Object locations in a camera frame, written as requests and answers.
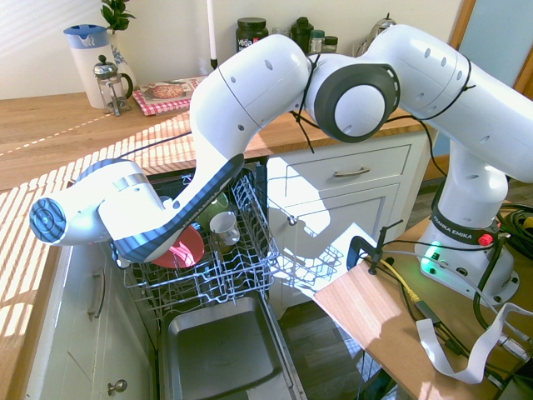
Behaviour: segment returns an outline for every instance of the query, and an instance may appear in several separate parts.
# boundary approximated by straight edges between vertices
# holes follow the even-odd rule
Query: potted plant
[[[102,15],[106,19],[112,34],[115,31],[125,31],[130,23],[130,18],[135,19],[133,15],[127,13],[126,3],[129,0],[102,0]]]
[[[116,31],[125,31],[129,26],[130,19],[136,19],[126,10],[126,3],[129,0],[102,0],[102,16],[107,21],[107,30],[110,32],[109,42],[113,51],[113,57],[120,73],[126,73],[132,79],[133,87],[137,87],[137,80],[133,75],[132,69],[127,65],[122,55],[118,43]]]

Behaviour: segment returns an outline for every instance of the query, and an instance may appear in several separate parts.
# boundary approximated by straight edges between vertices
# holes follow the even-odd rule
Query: green indicator light
[[[424,268],[424,270],[427,270],[427,268],[431,264],[431,259],[433,260],[439,259],[439,253],[437,252],[437,250],[439,249],[440,245],[441,243],[435,240],[434,242],[431,243],[431,246],[429,246],[428,249],[426,250],[425,256],[427,258],[422,258],[422,261],[421,261],[421,265],[422,265],[422,268]]]

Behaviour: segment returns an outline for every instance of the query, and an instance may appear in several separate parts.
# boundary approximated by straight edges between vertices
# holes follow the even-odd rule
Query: white mug
[[[214,216],[209,222],[209,228],[226,246],[237,243],[241,238],[237,227],[237,217],[231,211],[220,212]]]

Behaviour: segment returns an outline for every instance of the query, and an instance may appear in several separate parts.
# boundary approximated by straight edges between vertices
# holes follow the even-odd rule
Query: french press
[[[100,94],[104,105],[104,113],[114,113],[117,117],[121,111],[131,110],[127,100],[132,95],[133,83],[126,73],[119,73],[118,67],[106,60],[106,56],[98,56],[100,62],[94,66],[94,76],[98,80]],[[122,78],[127,81],[127,93],[124,94]]]

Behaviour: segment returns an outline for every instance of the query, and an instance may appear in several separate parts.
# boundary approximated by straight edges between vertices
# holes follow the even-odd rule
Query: white cabinet
[[[27,398],[153,398],[154,350],[107,244],[64,247]]]
[[[150,340],[139,318],[130,293],[122,283],[121,272],[112,268],[111,281],[117,290],[109,293],[105,338],[98,345],[95,383],[100,382],[100,394],[108,398],[107,385],[119,380],[127,382],[127,390],[112,397],[127,400],[153,399],[152,365],[149,358]]]
[[[403,233],[428,160],[424,132],[269,160],[269,226],[281,252],[270,303],[278,318],[346,271],[354,236],[377,240],[400,219],[387,239]]]

